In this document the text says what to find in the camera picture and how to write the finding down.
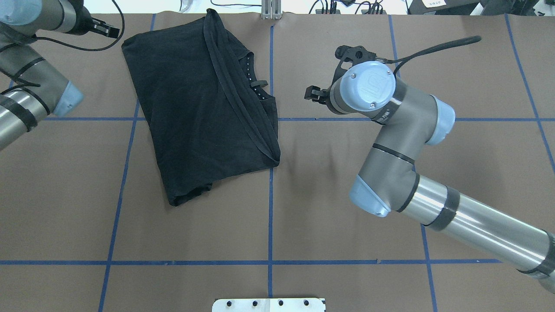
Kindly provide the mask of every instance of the black t-shirt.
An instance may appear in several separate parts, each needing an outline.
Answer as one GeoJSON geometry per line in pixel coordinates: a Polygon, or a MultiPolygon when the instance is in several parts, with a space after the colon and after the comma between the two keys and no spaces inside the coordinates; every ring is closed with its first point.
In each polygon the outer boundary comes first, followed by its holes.
{"type": "Polygon", "coordinates": [[[254,54],[207,12],[122,46],[173,206],[280,159],[275,98],[255,83],[254,54]]]}

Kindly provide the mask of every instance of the blue tape line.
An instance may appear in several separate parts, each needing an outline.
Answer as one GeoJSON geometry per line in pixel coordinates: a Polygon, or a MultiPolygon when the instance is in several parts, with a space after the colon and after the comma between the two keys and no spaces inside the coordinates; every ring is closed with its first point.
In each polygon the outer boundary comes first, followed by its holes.
{"type": "Polygon", "coordinates": [[[546,147],[547,157],[549,158],[549,162],[551,163],[551,169],[553,173],[555,173],[555,161],[553,160],[553,155],[551,154],[551,148],[549,147],[549,143],[547,142],[546,133],[543,130],[542,122],[539,118],[538,109],[536,108],[536,104],[534,102],[534,98],[532,97],[532,92],[530,92],[530,87],[528,85],[528,80],[526,80],[526,75],[524,74],[524,69],[522,69],[522,64],[520,61],[520,57],[518,56],[517,47],[514,43],[513,32],[511,30],[511,23],[509,22],[509,15],[505,14],[505,23],[507,24],[507,30],[509,31],[509,38],[511,39],[511,45],[513,47],[514,58],[517,61],[518,70],[521,73],[522,81],[524,82],[524,87],[526,88],[526,93],[528,94],[528,99],[530,100],[530,104],[532,105],[532,110],[534,111],[534,116],[536,116],[536,121],[538,123],[539,132],[542,135],[543,145],[546,147]]]}
{"type": "Polygon", "coordinates": [[[268,298],[274,297],[274,268],[268,264],[268,298]]]}
{"type": "Polygon", "coordinates": [[[371,122],[370,118],[278,118],[281,122],[371,122]]]}
{"type": "Polygon", "coordinates": [[[274,260],[274,265],[371,265],[378,260],[274,260]]]}
{"type": "Polygon", "coordinates": [[[98,304],[98,312],[104,310],[104,301],[106,299],[106,290],[108,289],[108,279],[110,278],[110,268],[112,266],[110,263],[106,265],[106,270],[104,271],[104,280],[102,281],[102,292],[100,294],[100,303],[98,304]]]}
{"type": "Polygon", "coordinates": [[[393,19],[391,15],[387,16],[389,18],[389,33],[391,33],[391,45],[393,47],[393,57],[398,59],[397,57],[397,45],[395,45],[395,32],[393,31],[393,19]]]}
{"type": "Polygon", "coordinates": [[[431,264],[478,264],[478,263],[502,263],[497,259],[431,259],[431,264]]]}
{"type": "Polygon", "coordinates": [[[266,260],[189,260],[189,261],[172,261],[172,260],[155,260],[155,261],[118,261],[113,260],[112,265],[167,265],[167,266],[213,266],[213,265],[267,265],[266,260]]]}
{"type": "Polygon", "coordinates": [[[106,265],[107,261],[82,260],[0,260],[0,265],[106,265]]]}
{"type": "Polygon", "coordinates": [[[152,14],[152,20],[150,21],[150,31],[154,30],[154,23],[156,22],[156,14],[152,14]]]}
{"type": "MultiPolygon", "coordinates": [[[[144,117],[47,117],[44,119],[46,121],[92,121],[92,122],[102,122],[102,121],[123,121],[131,122],[146,121],[144,117]]],[[[280,117],[278,118],[281,122],[371,122],[370,118],[360,117],[360,118],[334,118],[334,117],[280,117]]],[[[456,119],[458,122],[536,122],[537,118],[472,118],[472,117],[462,117],[456,119]]],[[[542,122],[555,122],[555,118],[540,118],[542,122]]]]}
{"type": "Polygon", "coordinates": [[[268,297],[272,298],[272,261],[274,258],[274,169],[270,168],[268,200],[268,297]]]}
{"type": "Polygon", "coordinates": [[[45,121],[59,122],[59,121],[92,121],[92,122],[102,122],[102,121],[117,121],[117,122],[132,122],[135,120],[134,117],[47,117],[45,121]]]}
{"type": "Polygon", "coordinates": [[[432,297],[433,312],[437,312],[436,289],[433,286],[432,265],[430,261],[430,251],[428,250],[428,239],[426,238],[426,228],[420,224],[422,242],[424,244],[424,256],[426,257],[426,269],[428,270],[428,283],[430,284],[430,295],[432,297]]]}
{"type": "Polygon", "coordinates": [[[426,264],[427,260],[382,260],[378,264],[426,264]]]}
{"type": "Polygon", "coordinates": [[[535,122],[536,118],[455,118],[458,122],[535,122]]]}
{"type": "MultiPolygon", "coordinates": [[[[426,264],[425,259],[401,260],[112,260],[110,266],[211,266],[211,265],[402,265],[426,264]]],[[[497,259],[431,259],[431,264],[488,264],[502,263],[497,259]]],[[[0,260],[0,265],[107,265],[96,260],[0,260]]]]}
{"type": "Polygon", "coordinates": [[[274,96],[274,25],[270,26],[270,95],[274,96]]]}
{"type": "MultiPolygon", "coordinates": [[[[270,95],[274,95],[274,25],[270,27],[270,95]]],[[[274,257],[274,169],[270,168],[268,200],[268,298],[274,296],[272,260],[274,257]]]]}
{"type": "Polygon", "coordinates": [[[118,206],[115,210],[114,227],[112,229],[112,238],[110,240],[110,248],[108,250],[108,263],[106,264],[106,271],[104,272],[104,281],[102,284],[102,292],[100,294],[100,303],[98,311],[102,312],[104,309],[104,300],[106,299],[106,291],[108,289],[108,279],[110,277],[110,267],[112,265],[112,257],[114,255],[115,237],[118,234],[119,216],[122,211],[123,190],[125,182],[127,181],[127,172],[129,170],[129,158],[131,156],[131,147],[133,146],[133,139],[135,137],[135,128],[137,127],[137,115],[139,114],[139,101],[135,105],[135,115],[133,125],[131,126],[131,135],[129,136],[129,145],[127,146],[127,155],[125,156],[125,166],[123,167],[122,184],[119,188],[118,206]]]}

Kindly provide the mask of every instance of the robotic arm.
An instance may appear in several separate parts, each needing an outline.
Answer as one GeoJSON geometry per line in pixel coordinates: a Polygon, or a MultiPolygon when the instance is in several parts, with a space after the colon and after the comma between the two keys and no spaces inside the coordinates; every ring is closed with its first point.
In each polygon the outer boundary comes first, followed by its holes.
{"type": "Polygon", "coordinates": [[[92,18],[83,0],[2,0],[0,71],[16,86],[0,94],[0,150],[47,115],[62,117],[83,100],[71,81],[28,46],[41,39],[35,35],[39,29],[75,35],[92,31],[121,38],[119,29],[92,18]]]}
{"type": "Polygon", "coordinates": [[[490,252],[538,279],[555,294],[552,233],[413,171],[424,145],[440,143],[451,131],[455,123],[453,108],[410,87],[396,77],[398,67],[392,72],[384,64],[397,61],[378,58],[361,46],[341,46],[335,56],[340,63],[331,87],[322,90],[310,86],[305,99],[325,104],[336,114],[361,113],[383,125],[355,179],[351,201],[378,217],[385,217],[393,209],[430,229],[490,252]],[[343,62],[353,66],[342,69],[343,62]]]}

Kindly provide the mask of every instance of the white label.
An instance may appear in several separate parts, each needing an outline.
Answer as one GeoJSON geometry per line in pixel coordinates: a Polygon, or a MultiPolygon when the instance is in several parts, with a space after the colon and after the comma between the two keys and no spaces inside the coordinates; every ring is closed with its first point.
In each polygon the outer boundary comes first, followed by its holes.
{"type": "Polygon", "coordinates": [[[447,5],[447,3],[445,3],[445,0],[422,0],[422,3],[424,3],[424,6],[427,8],[435,8],[447,5]]]}

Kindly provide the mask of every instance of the wire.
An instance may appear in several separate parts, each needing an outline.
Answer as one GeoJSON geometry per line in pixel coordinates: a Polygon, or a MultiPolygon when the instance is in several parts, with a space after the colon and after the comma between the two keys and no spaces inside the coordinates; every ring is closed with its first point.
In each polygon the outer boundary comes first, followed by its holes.
{"type": "Polygon", "coordinates": [[[405,4],[407,5],[407,15],[411,15],[411,10],[408,8],[408,0],[405,0],[405,4]]]}
{"type": "Polygon", "coordinates": [[[122,31],[119,33],[118,38],[117,38],[114,42],[112,42],[111,44],[105,46],[104,48],[88,49],[88,48],[76,47],[76,46],[74,46],[74,45],[72,45],[72,44],[65,43],[65,42],[61,42],[61,41],[58,41],[58,40],[56,40],[56,39],[52,39],[52,38],[48,38],[48,37],[37,37],[36,40],[51,41],[51,42],[58,43],[58,44],[61,44],[61,45],[63,45],[63,46],[66,46],[66,47],[68,47],[68,48],[73,48],[73,49],[77,49],[77,50],[81,50],[81,51],[88,51],[88,52],[96,52],[96,51],[104,51],[104,50],[107,50],[107,49],[113,47],[116,43],[118,43],[119,40],[123,37],[123,33],[125,32],[125,19],[123,18],[123,12],[122,12],[122,10],[119,8],[119,6],[118,6],[118,4],[115,2],[115,0],[112,0],[112,2],[114,3],[115,7],[118,9],[119,15],[122,17],[122,31]]]}
{"type": "Polygon", "coordinates": [[[262,6],[262,4],[242,4],[242,3],[217,4],[217,3],[214,3],[213,0],[210,0],[210,3],[212,3],[212,5],[218,6],[218,7],[230,7],[230,6],[261,7],[262,6]]]}
{"type": "Polygon", "coordinates": [[[322,0],[316,0],[316,1],[314,1],[314,3],[312,4],[312,6],[310,7],[309,14],[312,13],[312,9],[314,9],[314,6],[315,6],[318,2],[322,3],[322,12],[324,11],[324,3],[323,3],[323,1],[322,1],[322,0]]]}
{"type": "Polygon", "coordinates": [[[2,93],[0,93],[1,95],[6,95],[7,93],[14,91],[15,89],[19,89],[19,88],[23,88],[23,87],[40,87],[40,84],[36,84],[36,83],[22,83],[22,84],[17,84],[14,85],[11,88],[8,88],[4,91],[2,91],[2,93]]]}
{"type": "Polygon", "coordinates": [[[382,14],[383,11],[384,11],[384,7],[381,6],[381,3],[383,1],[384,0],[381,0],[381,1],[378,2],[378,0],[375,0],[373,5],[372,5],[372,8],[370,8],[370,10],[368,12],[366,12],[366,14],[382,14]]]}
{"type": "MultiPolygon", "coordinates": [[[[0,48],[0,53],[6,51],[7,49],[11,49],[11,48],[19,47],[19,46],[20,45],[17,44],[17,43],[8,44],[7,46],[4,46],[4,47],[0,48]]],[[[8,78],[13,80],[14,82],[21,82],[21,84],[17,85],[16,87],[40,87],[41,86],[40,84],[32,83],[32,82],[29,82],[29,81],[27,81],[25,79],[22,79],[20,77],[16,77],[15,75],[12,75],[12,74],[8,73],[7,71],[5,71],[2,68],[0,68],[0,73],[3,73],[4,75],[8,76],[8,78]]]]}
{"type": "Polygon", "coordinates": [[[359,12],[359,9],[363,4],[368,4],[368,10],[370,10],[370,6],[372,5],[372,3],[370,3],[370,1],[362,1],[361,3],[359,3],[359,6],[356,8],[355,14],[359,12]]]}
{"type": "Polygon", "coordinates": [[[408,61],[412,60],[415,57],[430,54],[430,53],[433,53],[433,52],[442,51],[442,50],[445,50],[445,49],[466,46],[467,44],[476,43],[480,40],[482,40],[482,37],[480,37],[480,36],[472,36],[472,37],[466,37],[466,38],[462,38],[462,39],[458,39],[458,40],[453,40],[453,41],[449,41],[449,42],[446,42],[446,43],[441,43],[441,44],[438,44],[436,46],[433,46],[433,47],[424,49],[422,51],[416,52],[415,54],[413,54],[411,56],[403,57],[403,58],[400,58],[400,59],[395,59],[393,61],[387,60],[385,63],[386,64],[393,64],[393,63],[399,63],[400,62],[399,65],[397,65],[397,67],[395,67],[395,70],[393,71],[393,75],[396,75],[397,72],[399,71],[399,69],[401,68],[401,66],[405,65],[408,61]]]}

